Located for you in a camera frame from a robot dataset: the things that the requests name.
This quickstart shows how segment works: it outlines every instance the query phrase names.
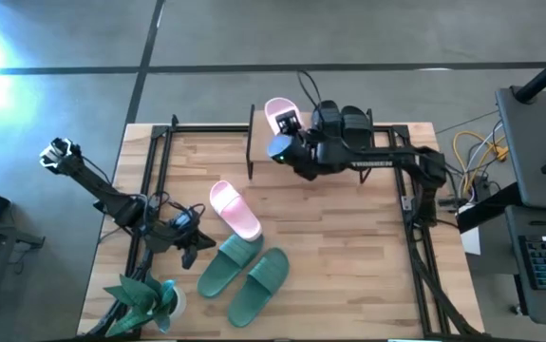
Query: wooden table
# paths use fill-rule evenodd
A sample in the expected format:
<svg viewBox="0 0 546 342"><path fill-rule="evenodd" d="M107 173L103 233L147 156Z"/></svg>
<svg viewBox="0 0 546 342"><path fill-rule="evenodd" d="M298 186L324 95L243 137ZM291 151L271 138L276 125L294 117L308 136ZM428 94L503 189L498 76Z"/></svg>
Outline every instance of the wooden table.
<svg viewBox="0 0 546 342"><path fill-rule="evenodd" d="M173 248L155 255L153 275L176 279L187 294L188 307L171 332L162 334L150 323L142 330L142 338L421 337L392 169L372 170L363 185L359 185L358 174L350 171L312 182L302 180L290 167L261 157L261 148L265 148L261 142L269 128L260 118L263 115L256 112L252 181L248 180L245 166L246 134L176 133L165 190L184 205L198 202L207 205L200 229L219 246L231 229L212 210L209 190L219 180L232 183L262 223L266 237L264 250L280 247L287 253L290 275L260 316L240 329L228 322L226 311L251 267L220 297L205 299L197 292L197 281L217 248L199 252L190 270L181 269L180 252ZM438 147L431 123L407 124L414 145ZM152 124L130 124L126 129L114 180L120 191L140 190L151 127ZM381 145L382 141L377 139L377 143ZM156 178L153 175L151 188ZM161 217L169 219L174 214L165 209ZM440 217L452 219L442 214ZM115 228L106 219L102 234ZM439 225L431 234L444 291L470 324L482 331L458 230ZM129 236L123 232L107 237L99 245L79 333L92 328L113 302L103 287L118 284L128 246ZM430 294L427 302L435 318Z"/></svg>

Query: pink slipper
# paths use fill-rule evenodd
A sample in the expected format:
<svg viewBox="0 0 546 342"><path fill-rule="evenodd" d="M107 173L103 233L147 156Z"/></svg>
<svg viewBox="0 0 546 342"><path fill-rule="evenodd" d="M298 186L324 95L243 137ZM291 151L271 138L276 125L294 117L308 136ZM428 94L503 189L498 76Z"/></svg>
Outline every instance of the pink slipper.
<svg viewBox="0 0 546 342"><path fill-rule="evenodd" d="M298 122L304 127L302 122L302 116L300 115L300 110L297 105L293 104L292 101L285 98L274 98L270 99L266 104L264 104L264 114L266 119L269 122L269 126L273 130L274 135L279 134L279 125L276 122L276 116L279 114L284 114L289 111L295 111L295 115L298 117Z"/></svg>
<svg viewBox="0 0 546 342"><path fill-rule="evenodd" d="M244 240L254 241L262 234L260 221L229 182L221 180L214 184L209 201L216 213Z"/></svg>

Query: concrete floor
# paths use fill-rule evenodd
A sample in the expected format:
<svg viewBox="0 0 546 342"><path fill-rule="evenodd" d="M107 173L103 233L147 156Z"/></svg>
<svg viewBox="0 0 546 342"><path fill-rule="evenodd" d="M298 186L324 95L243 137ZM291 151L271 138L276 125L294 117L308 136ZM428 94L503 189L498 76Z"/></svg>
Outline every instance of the concrete floor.
<svg viewBox="0 0 546 342"><path fill-rule="evenodd" d="M156 0L0 0L0 67L136 67ZM546 0L168 0L151 65L480 63L546 61ZM494 91L538 70L313 72L322 96L371 107L377 122L433 122L437 130L496 108ZM38 164L54 137L69 137L111 174L136 74L0 76L0 195L19 226L47 236L11 270L0 293L0 341L76 332L102 216L70 179ZM286 96L309 108L293 73L153 74L136 122L246 122L251 104ZM498 115L438 136L483 135ZM461 144L461 152L471 142ZM513 181L510 162L488 172ZM486 330L546 341L546 326L514 317L511 277L473 273Z"/></svg>

